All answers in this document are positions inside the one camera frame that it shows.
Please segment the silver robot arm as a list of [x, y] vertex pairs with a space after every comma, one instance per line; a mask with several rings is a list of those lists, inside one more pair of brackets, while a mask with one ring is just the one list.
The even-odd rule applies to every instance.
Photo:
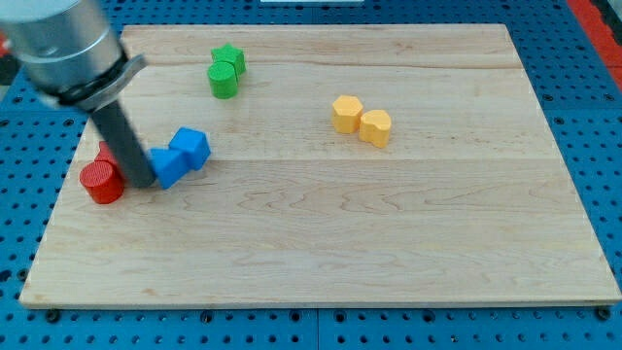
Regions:
[[95, 0], [1, 0], [1, 31], [36, 88], [87, 112], [116, 101], [147, 66], [127, 55]]

